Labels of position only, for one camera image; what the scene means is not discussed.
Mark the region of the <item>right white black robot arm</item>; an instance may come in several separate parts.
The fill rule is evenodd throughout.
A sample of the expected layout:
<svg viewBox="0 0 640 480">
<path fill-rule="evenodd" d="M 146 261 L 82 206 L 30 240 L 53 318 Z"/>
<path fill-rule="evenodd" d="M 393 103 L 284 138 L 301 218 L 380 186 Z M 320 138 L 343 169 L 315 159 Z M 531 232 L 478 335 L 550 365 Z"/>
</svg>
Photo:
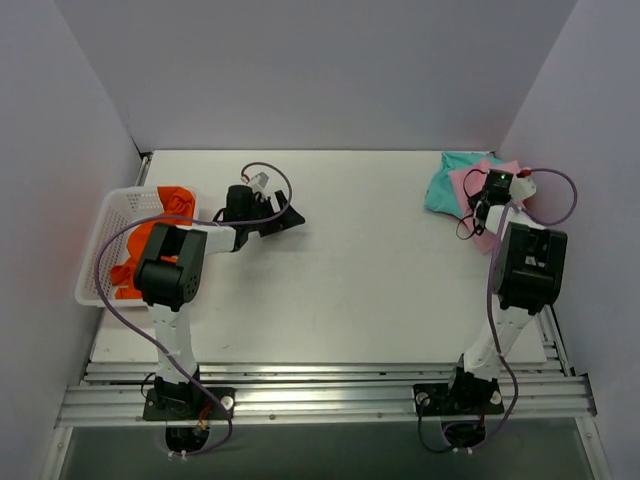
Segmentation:
<svg viewBox="0 0 640 480">
<path fill-rule="evenodd" d="M 444 400 L 455 412 L 491 403 L 497 380 L 524 327 L 559 297 L 568 236 L 558 220 L 542 220 L 522 202 L 535 192 L 533 169 L 516 173 L 489 169 L 481 190 L 471 196 L 476 234 L 494 236 L 487 279 L 487 323 L 464 352 Z"/>
</svg>

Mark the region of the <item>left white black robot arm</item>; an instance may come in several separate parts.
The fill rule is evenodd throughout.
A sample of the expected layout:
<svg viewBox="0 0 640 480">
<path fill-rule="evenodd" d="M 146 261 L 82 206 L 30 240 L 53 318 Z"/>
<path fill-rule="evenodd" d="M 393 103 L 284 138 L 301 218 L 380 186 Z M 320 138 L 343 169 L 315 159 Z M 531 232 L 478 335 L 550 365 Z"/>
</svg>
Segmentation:
<svg viewBox="0 0 640 480">
<path fill-rule="evenodd" d="M 239 251 L 253 232 L 265 237 L 306 223 L 283 191 L 271 198 L 246 185 L 228 189 L 226 205 L 213 220 L 214 226 L 196 227 L 153 223 L 133 276 L 160 344 L 152 393 L 179 419 L 194 417 L 204 397 L 193 384 L 199 366 L 186 305 L 198 292 L 205 258 Z"/>
</svg>

